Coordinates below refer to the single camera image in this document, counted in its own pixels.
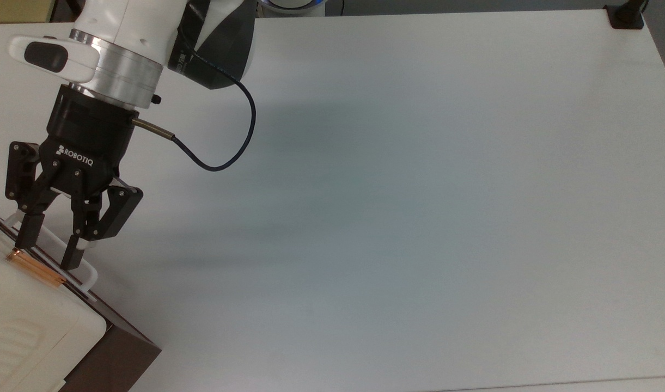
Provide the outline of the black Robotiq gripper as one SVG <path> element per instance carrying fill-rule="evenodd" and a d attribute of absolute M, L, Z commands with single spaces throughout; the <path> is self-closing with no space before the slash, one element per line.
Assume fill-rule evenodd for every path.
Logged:
<path fill-rule="evenodd" d="M 90 243 L 118 235 L 144 196 L 139 188 L 110 186 L 120 176 L 120 162 L 133 134 L 132 121 L 138 115 L 136 110 L 60 86 L 40 152 L 38 144 L 9 144 L 4 195 L 16 201 L 23 213 L 16 248 L 36 245 L 44 211 L 57 196 L 50 187 L 73 194 L 73 228 L 61 270 L 78 268 Z M 102 195 L 96 193 L 105 190 L 109 207 L 101 215 Z"/>

